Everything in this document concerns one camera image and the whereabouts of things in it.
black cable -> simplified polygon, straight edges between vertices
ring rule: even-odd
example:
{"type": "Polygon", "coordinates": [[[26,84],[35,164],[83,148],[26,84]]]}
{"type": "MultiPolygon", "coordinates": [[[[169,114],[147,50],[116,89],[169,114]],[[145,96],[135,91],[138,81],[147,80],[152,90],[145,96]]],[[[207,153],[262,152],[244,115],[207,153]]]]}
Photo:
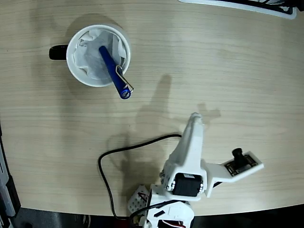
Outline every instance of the black cable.
{"type": "Polygon", "coordinates": [[[169,201],[165,201],[165,202],[162,202],[162,203],[157,203],[157,204],[153,204],[153,205],[150,205],[150,206],[147,206],[147,207],[144,207],[142,209],[139,209],[135,212],[133,212],[130,217],[129,217],[129,221],[130,221],[130,225],[132,228],[138,228],[138,226],[136,226],[134,223],[133,223],[133,218],[138,215],[139,213],[143,212],[143,211],[146,211],[146,210],[150,210],[150,209],[153,209],[153,208],[161,208],[163,206],[166,206],[168,204],[172,204],[172,203],[176,203],[176,202],[179,202],[179,200],[169,200],[169,201]]]}
{"type": "Polygon", "coordinates": [[[144,142],[144,143],[141,143],[141,144],[138,144],[138,145],[128,146],[128,147],[123,147],[123,148],[111,150],[111,151],[108,151],[108,152],[103,153],[102,155],[100,155],[100,157],[98,158],[98,167],[99,167],[100,174],[101,174],[101,176],[102,176],[102,178],[103,178],[103,180],[104,180],[105,186],[106,186],[106,188],[107,188],[107,190],[108,190],[109,198],[110,198],[110,204],[111,204],[111,210],[112,210],[112,213],[113,213],[113,215],[114,215],[114,217],[115,217],[116,219],[118,219],[118,220],[125,220],[125,219],[118,218],[118,216],[117,216],[116,213],[115,213],[113,195],[112,195],[112,192],[111,192],[109,183],[108,183],[108,181],[106,180],[106,177],[105,177],[105,175],[104,175],[103,169],[102,169],[102,167],[101,167],[101,160],[102,160],[102,158],[105,157],[105,156],[107,156],[107,155],[109,155],[109,154],[112,154],[112,153],[121,152],[121,151],[133,150],[133,149],[136,149],[136,148],[139,148],[139,147],[143,147],[143,146],[147,146],[147,145],[150,145],[150,144],[152,144],[152,143],[155,143],[155,142],[158,142],[158,141],[161,141],[161,140],[164,140],[164,139],[172,138],[172,137],[179,137],[179,138],[181,138],[181,135],[180,135],[180,134],[169,134],[169,135],[165,135],[165,136],[162,136],[162,137],[159,137],[159,138],[156,138],[156,139],[153,139],[153,140],[151,140],[151,141],[144,142]]]}
{"type": "Polygon", "coordinates": [[[266,4],[266,3],[268,3],[270,0],[266,0],[266,1],[263,1],[263,2],[261,2],[262,4],[266,4]]]}

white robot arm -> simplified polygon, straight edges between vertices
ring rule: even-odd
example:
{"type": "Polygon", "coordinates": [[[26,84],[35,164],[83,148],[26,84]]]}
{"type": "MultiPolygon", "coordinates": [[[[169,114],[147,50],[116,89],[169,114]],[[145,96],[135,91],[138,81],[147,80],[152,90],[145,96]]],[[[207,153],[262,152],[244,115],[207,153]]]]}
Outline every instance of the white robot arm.
{"type": "Polygon", "coordinates": [[[160,173],[161,185],[151,185],[144,206],[178,201],[148,210],[141,218],[143,228],[190,228],[194,212],[189,201],[200,200],[202,193],[210,197],[214,186],[222,182],[236,182],[264,167],[253,153],[243,155],[240,148],[232,152],[233,159],[223,164],[206,163],[201,159],[203,128],[201,115],[193,113],[160,173]]]}

wire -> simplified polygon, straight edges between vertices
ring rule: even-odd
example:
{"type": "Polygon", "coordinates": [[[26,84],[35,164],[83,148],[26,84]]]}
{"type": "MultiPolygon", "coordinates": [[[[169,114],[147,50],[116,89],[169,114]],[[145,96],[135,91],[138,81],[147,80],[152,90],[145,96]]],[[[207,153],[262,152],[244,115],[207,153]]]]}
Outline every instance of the wire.
{"type": "Polygon", "coordinates": [[[165,220],[162,220],[162,222],[168,226],[171,226],[171,227],[176,227],[176,228],[186,228],[184,225],[178,225],[178,224],[171,224],[169,222],[166,222],[165,220]]]}
{"type": "Polygon", "coordinates": [[[142,192],[139,192],[138,195],[139,195],[140,198],[142,198],[143,201],[147,202],[147,199],[144,198],[144,196],[147,197],[146,194],[144,194],[144,193],[142,193],[142,192]]]}
{"type": "Polygon", "coordinates": [[[104,183],[105,183],[105,186],[108,190],[108,193],[109,193],[109,198],[110,198],[110,205],[111,205],[111,210],[112,210],[112,213],[113,213],[113,216],[118,219],[118,220],[125,220],[125,219],[122,219],[122,218],[118,218],[118,216],[116,215],[115,213],[115,208],[114,208],[114,200],[113,200],[113,195],[112,195],[112,192],[111,192],[111,189],[110,189],[110,186],[109,186],[109,183],[108,181],[106,180],[106,177],[104,175],[104,172],[103,172],[103,169],[102,169],[102,166],[101,166],[101,160],[103,157],[109,155],[109,154],[112,154],[112,153],[117,153],[117,152],[122,152],[122,151],[128,151],[128,150],[133,150],[133,149],[136,149],[136,148],[139,148],[139,147],[143,147],[143,146],[147,146],[147,145],[150,145],[152,143],[155,143],[155,142],[158,142],[158,141],[161,141],[161,140],[164,140],[164,139],[169,139],[169,138],[173,138],[173,137],[179,137],[181,138],[181,135],[180,134],[169,134],[169,135],[165,135],[165,136],[162,136],[162,137],[159,137],[159,138],[156,138],[156,139],[153,139],[151,141],[148,141],[148,142],[144,142],[144,143],[141,143],[141,144],[138,144],[138,145],[134,145],[134,146],[128,146],[128,147],[123,147],[123,148],[119,148],[119,149],[115,149],[115,150],[111,150],[111,151],[108,151],[106,153],[103,153],[102,155],[100,155],[100,157],[98,158],[98,168],[99,168],[99,171],[100,171],[100,174],[104,180],[104,183]]]}
{"type": "Polygon", "coordinates": [[[133,212],[130,217],[129,217],[129,221],[130,221],[130,225],[132,228],[138,228],[138,226],[136,226],[134,223],[133,223],[133,218],[138,215],[139,213],[143,212],[143,211],[146,211],[146,210],[150,210],[150,209],[153,209],[153,208],[161,208],[163,206],[166,206],[168,204],[172,204],[172,203],[176,203],[176,202],[179,202],[179,200],[169,200],[169,201],[165,201],[165,202],[162,202],[162,203],[157,203],[157,204],[153,204],[153,205],[150,205],[150,206],[147,206],[147,207],[144,207],[142,209],[139,209],[135,212],[133,212]]]}

mug handle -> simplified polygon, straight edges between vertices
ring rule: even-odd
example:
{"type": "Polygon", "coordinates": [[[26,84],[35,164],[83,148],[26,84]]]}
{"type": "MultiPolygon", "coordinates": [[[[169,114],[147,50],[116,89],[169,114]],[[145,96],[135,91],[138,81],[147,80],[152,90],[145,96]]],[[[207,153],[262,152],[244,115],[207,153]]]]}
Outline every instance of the mug handle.
{"type": "Polygon", "coordinates": [[[67,59],[67,45],[56,45],[49,49],[48,56],[52,60],[67,59]]]}

wooden table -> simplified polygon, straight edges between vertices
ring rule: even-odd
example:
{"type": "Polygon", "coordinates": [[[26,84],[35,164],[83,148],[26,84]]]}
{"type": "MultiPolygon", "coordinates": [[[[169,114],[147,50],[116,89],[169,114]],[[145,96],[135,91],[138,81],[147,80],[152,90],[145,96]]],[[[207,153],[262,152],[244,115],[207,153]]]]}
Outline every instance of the wooden table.
{"type": "MultiPolygon", "coordinates": [[[[111,215],[100,154],[181,132],[204,116],[203,158],[222,163],[252,151],[265,168],[192,203],[196,215],[304,203],[304,13],[286,20],[177,0],[3,0],[0,121],[23,207],[111,215]],[[129,34],[123,101],[114,86],[91,88],[66,62],[48,59],[81,28],[103,22],[129,34]]],[[[177,144],[166,140],[105,158],[118,215],[177,144]]]]}

